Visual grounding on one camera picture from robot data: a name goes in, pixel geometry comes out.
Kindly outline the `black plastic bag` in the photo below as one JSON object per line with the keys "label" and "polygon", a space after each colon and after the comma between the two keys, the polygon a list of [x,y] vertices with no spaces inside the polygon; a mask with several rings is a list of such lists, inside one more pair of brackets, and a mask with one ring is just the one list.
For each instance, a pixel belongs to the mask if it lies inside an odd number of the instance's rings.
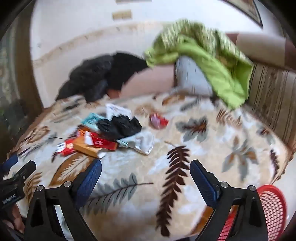
{"label": "black plastic bag", "polygon": [[136,117],[130,119],[125,115],[113,116],[112,120],[99,120],[96,125],[100,135],[111,141],[131,137],[142,130],[142,125]]}

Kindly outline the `grey quilted pillow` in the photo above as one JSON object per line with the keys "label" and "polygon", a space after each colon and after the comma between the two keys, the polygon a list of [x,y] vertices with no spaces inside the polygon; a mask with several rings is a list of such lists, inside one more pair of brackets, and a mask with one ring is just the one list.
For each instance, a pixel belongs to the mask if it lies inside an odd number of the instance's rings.
{"label": "grey quilted pillow", "polygon": [[176,89],[192,95],[212,97],[214,91],[203,71],[196,62],[188,57],[181,56],[175,64]]}

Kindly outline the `white plastic bag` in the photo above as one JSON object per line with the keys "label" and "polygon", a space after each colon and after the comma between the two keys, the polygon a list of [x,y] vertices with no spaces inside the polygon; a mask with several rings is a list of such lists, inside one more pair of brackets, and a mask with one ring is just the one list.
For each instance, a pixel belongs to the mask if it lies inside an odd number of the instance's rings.
{"label": "white plastic bag", "polygon": [[154,135],[150,131],[117,140],[120,147],[130,148],[138,153],[149,155],[154,147]]}

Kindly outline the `orange cardboard box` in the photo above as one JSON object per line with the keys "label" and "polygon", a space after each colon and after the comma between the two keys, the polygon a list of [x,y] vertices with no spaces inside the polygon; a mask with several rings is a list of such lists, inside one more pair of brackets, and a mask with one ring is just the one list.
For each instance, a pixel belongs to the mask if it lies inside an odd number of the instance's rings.
{"label": "orange cardboard box", "polygon": [[107,151],[105,151],[102,148],[97,148],[97,147],[85,144],[84,137],[76,138],[73,141],[73,147],[76,151],[94,158],[101,159],[107,154]]}

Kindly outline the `red mesh plastic basket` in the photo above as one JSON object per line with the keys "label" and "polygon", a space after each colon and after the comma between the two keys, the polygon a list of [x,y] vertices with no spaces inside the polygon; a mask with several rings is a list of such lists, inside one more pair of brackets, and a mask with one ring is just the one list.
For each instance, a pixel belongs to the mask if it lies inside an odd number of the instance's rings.
{"label": "red mesh plastic basket", "polygon": [[231,211],[218,240],[278,240],[287,217],[287,205],[281,191],[273,185],[246,189],[221,184],[222,190],[232,191]]}

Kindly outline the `small beige wall plate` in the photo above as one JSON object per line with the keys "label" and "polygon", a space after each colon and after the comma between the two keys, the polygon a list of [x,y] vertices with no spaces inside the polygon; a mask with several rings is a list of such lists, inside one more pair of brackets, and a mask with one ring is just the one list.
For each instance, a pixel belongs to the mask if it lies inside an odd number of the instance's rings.
{"label": "small beige wall plate", "polygon": [[112,13],[112,19],[115,20],[128,20],[132,19],[132,11],[124,10],[124,11],[116,11]]}

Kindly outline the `teal snack packet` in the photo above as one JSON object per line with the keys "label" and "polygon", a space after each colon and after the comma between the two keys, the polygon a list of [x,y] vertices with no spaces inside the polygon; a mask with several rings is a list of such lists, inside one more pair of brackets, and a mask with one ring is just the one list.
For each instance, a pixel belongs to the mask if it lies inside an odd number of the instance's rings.
{"label": "teal snack packet", "polygon": [[97,122],[99,120],[105,120],[105,119],[106,119],[105,117],[99,114],[90,113],[83,121],[81,121],[81,125],[91,129],[94,132],[98,132],[99,128],[97,126]]}

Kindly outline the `red snack wrapper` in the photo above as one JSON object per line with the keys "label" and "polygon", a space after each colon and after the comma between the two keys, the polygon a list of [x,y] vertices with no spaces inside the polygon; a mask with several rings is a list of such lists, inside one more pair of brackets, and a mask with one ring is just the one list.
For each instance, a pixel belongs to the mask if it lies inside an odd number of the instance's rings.
{"label": "red snack wrapper", "polygon": [[157,113],[151,114],[149,116],[149,121],[151,126],[157,130],[165,128],[169,123],[169,121],[166,118]]}

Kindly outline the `red white snack packet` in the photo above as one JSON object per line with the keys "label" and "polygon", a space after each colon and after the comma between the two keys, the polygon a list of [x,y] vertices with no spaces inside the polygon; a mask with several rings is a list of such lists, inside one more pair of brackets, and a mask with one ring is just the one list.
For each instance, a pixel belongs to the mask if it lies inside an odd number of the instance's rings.
{"label": "red white snack packet", "polygon": [[74,154],[76,150],[74,149],[74,138],[67,139],[64,142],[61,142],[57,145],[56,153],[63,157]]}

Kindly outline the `black sweater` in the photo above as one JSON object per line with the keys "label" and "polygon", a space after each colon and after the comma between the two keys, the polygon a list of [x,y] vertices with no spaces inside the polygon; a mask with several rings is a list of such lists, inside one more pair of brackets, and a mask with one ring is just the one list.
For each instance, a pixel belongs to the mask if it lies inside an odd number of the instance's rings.
{"label": "black sweater", "polygon": [[135,73],[148,68],[144,59],[128,53],[117,52],[112,57],[112,67],[107,74],[107,83],[110,89],[121,90],[122,86]]}

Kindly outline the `wooden glass cabinet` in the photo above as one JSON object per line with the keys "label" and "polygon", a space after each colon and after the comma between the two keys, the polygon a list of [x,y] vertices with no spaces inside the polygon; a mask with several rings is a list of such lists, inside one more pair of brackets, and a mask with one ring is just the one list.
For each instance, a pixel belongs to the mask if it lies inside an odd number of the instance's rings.
{"label": "wooden glass cabinet", "polygon": [[31,15],[21,13],[1,39],[1,152],[7,153],[42,112],[30,56]]}

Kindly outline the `green quilted blanket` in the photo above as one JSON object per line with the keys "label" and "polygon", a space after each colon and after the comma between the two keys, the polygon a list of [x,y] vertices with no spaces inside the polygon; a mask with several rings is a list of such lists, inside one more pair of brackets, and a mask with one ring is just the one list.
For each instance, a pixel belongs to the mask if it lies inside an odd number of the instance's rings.
{"label": "green quilted blanket", "polygon": [[180,56],[188,56],[229,108],[239,108],[248,99],[253,63],[217,29],[179,20],[167,25],[144,55],[150,67],[174,63]]}

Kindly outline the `black puffer jacket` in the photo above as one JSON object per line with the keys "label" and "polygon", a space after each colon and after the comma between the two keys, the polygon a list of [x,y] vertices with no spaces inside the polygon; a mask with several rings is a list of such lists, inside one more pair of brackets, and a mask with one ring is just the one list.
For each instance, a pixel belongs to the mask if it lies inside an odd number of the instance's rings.
{"label": "black puffer jacket", "polygon": [[84,96],[87,103],[95,102],[106,94],[107,78],[113,64],[113,56],[101,55],[84,60],[69,74],[69,79],[59,89],[56,101],[74,95]]}

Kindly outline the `framed wall painting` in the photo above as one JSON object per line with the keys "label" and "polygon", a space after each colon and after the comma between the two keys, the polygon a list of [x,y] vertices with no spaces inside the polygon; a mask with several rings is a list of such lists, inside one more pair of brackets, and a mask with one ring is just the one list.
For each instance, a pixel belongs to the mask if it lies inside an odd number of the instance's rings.
{"label": "framed wall painting", "polygon": [[237,8],[239,11],[241,11],[246,16],[251,18],[255,23],[257,23],[260,28],[263,29],[261,16],[254,0],[224,0],[224,2]]}

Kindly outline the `brown sofa bed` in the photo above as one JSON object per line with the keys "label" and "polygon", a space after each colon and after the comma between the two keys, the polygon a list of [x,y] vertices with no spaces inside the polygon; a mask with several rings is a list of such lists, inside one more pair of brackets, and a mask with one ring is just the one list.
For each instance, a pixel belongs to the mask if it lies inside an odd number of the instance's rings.
{"label": "brown sofa bed", "polygon": [[295,46],[292,41],[260,33],[227,33],[230,40],[250,60],[295,71]]}

